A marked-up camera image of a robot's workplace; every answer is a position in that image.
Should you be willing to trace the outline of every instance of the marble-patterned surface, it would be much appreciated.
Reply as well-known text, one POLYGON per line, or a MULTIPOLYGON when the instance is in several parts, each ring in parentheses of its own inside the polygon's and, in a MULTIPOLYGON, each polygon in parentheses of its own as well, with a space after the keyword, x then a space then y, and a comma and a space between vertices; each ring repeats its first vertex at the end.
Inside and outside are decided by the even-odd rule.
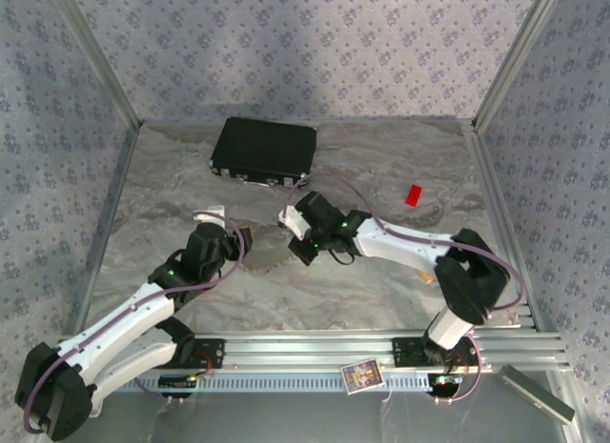
MULTIPOLYGON (((427 232, 470 227, 495 245, 457 121, 314 125, 314 171, 353 180, 384 219, 427 232), (404 204, 412 184, 423 187, 415 209, 404 204)), ((170 253, 183 247, 195 227, 193 210, 221 204, 240 225, 253 228, 254 249, 231 279, 178 313, 194 331, 428 326, 444 301, 438 286, 425 284, 416 270, 367 258, 343 267, 327 253, 305 267, 292 256, 287 248, 290 235, 276 225, 288 191, 243 185, 210 172, 208 161, 221 127, 142 128, 88 324, 120 304, 170 253)), ((323 192, 344 212, 364 208, 333 179, 320 176, 309 189, 323 192)), ((514 295, 507 289, 502 301, 514 295)), ((499 314, 492 323, 505 325, 510 315, 499 314)))

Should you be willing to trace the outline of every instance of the floor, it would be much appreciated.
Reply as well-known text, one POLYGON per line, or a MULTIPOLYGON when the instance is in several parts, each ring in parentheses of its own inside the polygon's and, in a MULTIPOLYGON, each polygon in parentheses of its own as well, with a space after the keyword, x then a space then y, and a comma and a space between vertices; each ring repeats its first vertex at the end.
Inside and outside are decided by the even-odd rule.
MULTIPOLYGON (((543 373, 532 376, 544 384, 543 373)), ((66 443, 564 441, 556 421, 491 375, 482 378, 469 403, 451 406, 437 406, 425 393, 203 395, 171 406, 143 393, 111 395, 100 417, 66 443)))
MULTIPOLYGON (((458 121, 310 125, 318 130, 314 171, 354 181, 385 220, 427 232, 469 227, 494 248, 458 121), (417 208, 404 203, 412 184, 423 188, 417 208)), ((88 325, 135 292, 169 254, 185 245, 195 228, 192 211, 221 204, 240 226, 253 228, 254 249, 230 280, 177 314, 195 332, 428 326, 444 300, 439 287, 426 284, 415 269, 370 258, 342 267, 326 254, 305 267, 292 256, 290 235, 276 225, 287 190, 243 185, 210 172, 208 161, 220 130, 221 125, 142 128, 88 325)), ((364 208, 332 179, 314 179, 310 188, 344 211, 364 208)), ((501 301, 514 296, 514 289, 507 288, 501 301)), ((490 322, 505 326, 512 316, 500 313, 490 322)))

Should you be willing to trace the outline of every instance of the small card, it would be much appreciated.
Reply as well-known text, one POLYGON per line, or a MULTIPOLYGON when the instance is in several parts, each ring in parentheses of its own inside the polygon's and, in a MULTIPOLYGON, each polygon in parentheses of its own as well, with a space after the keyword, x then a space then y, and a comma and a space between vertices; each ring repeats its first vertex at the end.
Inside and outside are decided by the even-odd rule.
POLYGON ((342 367, 341 374, 348 395, 368 391, 385 384, 379 365, 374 359, 342 367))

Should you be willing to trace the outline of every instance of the metal frame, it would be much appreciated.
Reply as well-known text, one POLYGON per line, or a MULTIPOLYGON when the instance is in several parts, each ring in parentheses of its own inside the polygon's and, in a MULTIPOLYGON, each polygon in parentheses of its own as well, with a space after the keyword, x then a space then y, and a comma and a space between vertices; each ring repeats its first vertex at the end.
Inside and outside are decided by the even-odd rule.
POLYGON ((513 45, 508 50, 492 85, 478 107, 474 119, 478 133, 483 133, 489 125, 557 2, 558 0, 535 0, 532 4, 521 29, 513 40, 513 45))
MULTIPOLYGON (((375 358, 385 373, 443 373, 442 367, 396 368, 392 339, 418 337, 423 331, 219 332, 198 338, 226 340, 223 368, 217 373, 336 373, 340 368, 375 358)), ((534 329, 479 329, 483 372, 507 363, 528 372, 569 371, 558 333, 534 329)))
MULTIPOLYGON (((472 124, 463 123, 466 146, 471 153, 478 182, 482 186, 485 207, 487 208, 494 234, 498 240, 500 254, 502 254, 525 278, 528 295, 527 301, 532 312, 534 327, 540 333, 549 330, 549 324, 543 317, 536 301, 531 299, 532 282, 521 254, 517 236, 513 229, 510 215, 501 195, 500 186, 494 172, 492 160, 479 134, 472 124)), ((547 370, 547 380, 551 391, 565 403, 576 410, 577 419, 570 426, 562 426, 566 441, 577 443, 581 441, 594 441, 593 429, 584 404, 579 397, 576 381, 571 369, 566 371, 547 370)))
POLYGON ((87 55, 91 66, 100 77, 102 84, 125 119, 125 122, 127 122, 133 131, 137 131, 142 122, 138 118, 129 97, 123 90, 116 74, 114 74, 106 54, 104 54, 104 51, 95 39, 92 29, 87 22, 87 18, 79 8, 76 0, 54 1, 57 8, 59 8, 60 12, 64 15, 68 27, 71 28, 74 33, 78 43, 87 55))
POLYGON ((95 287, 95 280, 97 279, 97 275, 102 268, 102 261, 104 260, 104 254, 106 252, 106 247, 108 246, 108 241, 111 237, 112 230, 112 222, 114 222, 114 217, 116 216, 116 210, 118 209, 118 203, 121 199, 121 193, 123 192, 123 187, 125 186, 125 181, 127 180, 127 173, 130 168, 130 163, 132 161, 133 150, 135 149, 135 143, 137 143, 137 136, 139 134, 139 128, 133 132, 134 137, 127 148, 123 148, 121 153, 118 156, 118 162, 122 162, 122 167, 119 167, 120 173, 118 174, 117 181, 117 189, 116 196, 112 200, 112 205, 109 209, 109 215, 103 220, 100 221, 100 227, 102 229, 102 234, 100 235, 100 243, 93 252, 92 255, 92 263, 91 263, 91 274, 88 277, 87 285, 85 288, 85 292, 83 294, 83 298, 80 302, 80 307, 78 309, 78 314, 76 315, 76 319, 72 327, 70 327, 68 333, 79 333, 85 329, 85 324, 87 322, 87 315, 89 314, 89 308, 92 302, 93 288, 95 287))

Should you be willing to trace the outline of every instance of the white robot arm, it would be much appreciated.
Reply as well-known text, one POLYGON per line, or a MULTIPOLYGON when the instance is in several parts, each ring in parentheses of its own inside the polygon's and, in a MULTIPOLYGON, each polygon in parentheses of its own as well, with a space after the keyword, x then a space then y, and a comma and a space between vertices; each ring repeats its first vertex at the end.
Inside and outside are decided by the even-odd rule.
POLYGON ((62 440, 99 415, 104 398, 139 374, 192 360, 194 333, 173 314, 202 291, 177 288, 211 283, 227 260, 237 259, 237 244, 245 254, 253 241, 249 229, 228 234, 215 220, 223 218, 219 211, 224 212, 212 211, 214 220, 205 214, 210 211, 196 212, 201 222, 186 248, 170 255, 114 311, 54 349, 40 343, 29 352, 15 396, 27 411, 26 423, 62 440))
POLYGON ((457 235, 432 234, 381 221, 382 228, 367 212, 344 215, 316 191, 282 210, 278 222, 294 234, 289 248, 306 265, 320 251, 329 251, 335 258, 336 253, 347 253, 352 260, 357 256, 381 257, 435 274, 447 306, 424 335, 430 356, 443 356, 474 325, 482 325, 508 283, 504 268, 459 249, 459 244, 468 244, 490 252, 476 232, 466 229, 457 235), (422 238, 428 244, 406 241, 400 235, 422 238))

